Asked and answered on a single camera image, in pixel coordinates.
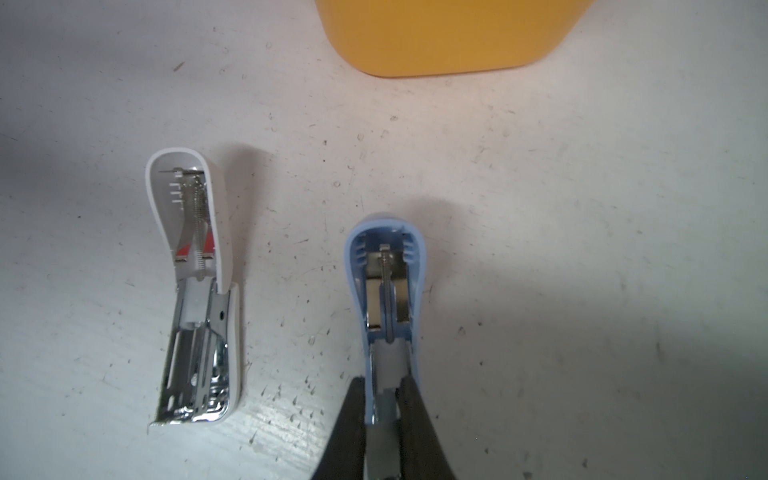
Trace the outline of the white stapler top part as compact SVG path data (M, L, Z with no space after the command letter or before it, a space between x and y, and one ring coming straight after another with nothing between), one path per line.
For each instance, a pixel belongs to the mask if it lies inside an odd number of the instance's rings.
M240 287L224 175L198 151L171 147L150 157L145 181L176 285L152 423L220 422L242 390Z

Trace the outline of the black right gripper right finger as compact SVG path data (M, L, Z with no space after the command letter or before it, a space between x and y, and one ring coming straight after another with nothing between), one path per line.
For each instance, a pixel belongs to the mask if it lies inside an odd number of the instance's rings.
M406 480L455 480L437 433L412 376L401 380L396 391L400 411L400 464Z

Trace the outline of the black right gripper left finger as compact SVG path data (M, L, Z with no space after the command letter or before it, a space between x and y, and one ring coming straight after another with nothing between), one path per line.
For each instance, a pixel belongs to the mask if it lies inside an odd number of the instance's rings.
M365 380L363 377L354 377L312 480L363 478L366 451L365 413Z

